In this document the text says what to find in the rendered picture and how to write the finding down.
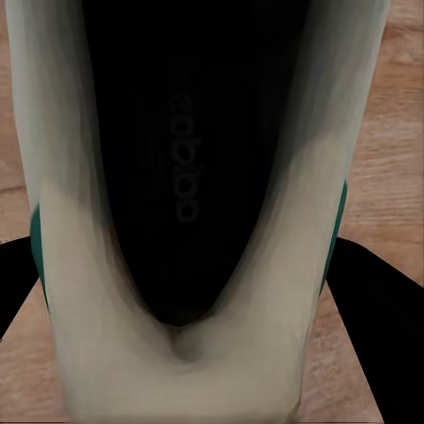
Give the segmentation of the gym shoe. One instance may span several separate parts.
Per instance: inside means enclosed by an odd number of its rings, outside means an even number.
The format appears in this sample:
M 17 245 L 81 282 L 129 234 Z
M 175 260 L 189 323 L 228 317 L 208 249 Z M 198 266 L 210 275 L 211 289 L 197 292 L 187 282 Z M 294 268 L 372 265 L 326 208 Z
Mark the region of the gym shoe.
M 289 424 L 390 0 L 4 0 L 75 424 Z

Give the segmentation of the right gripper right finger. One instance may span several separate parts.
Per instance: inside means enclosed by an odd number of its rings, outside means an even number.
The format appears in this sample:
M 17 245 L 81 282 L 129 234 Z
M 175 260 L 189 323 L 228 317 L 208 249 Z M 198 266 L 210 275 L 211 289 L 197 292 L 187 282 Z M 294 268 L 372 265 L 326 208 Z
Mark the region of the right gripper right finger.
M 325 280 L 385 424 L 424 424 L 424 288 L 339 237 Z

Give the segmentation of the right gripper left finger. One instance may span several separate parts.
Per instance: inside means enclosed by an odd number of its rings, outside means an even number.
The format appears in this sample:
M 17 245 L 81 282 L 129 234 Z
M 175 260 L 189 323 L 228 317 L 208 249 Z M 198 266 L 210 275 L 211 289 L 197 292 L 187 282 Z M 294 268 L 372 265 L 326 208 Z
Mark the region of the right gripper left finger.
M 0 245 L 0 340 L 37 278 L 30 236 Z

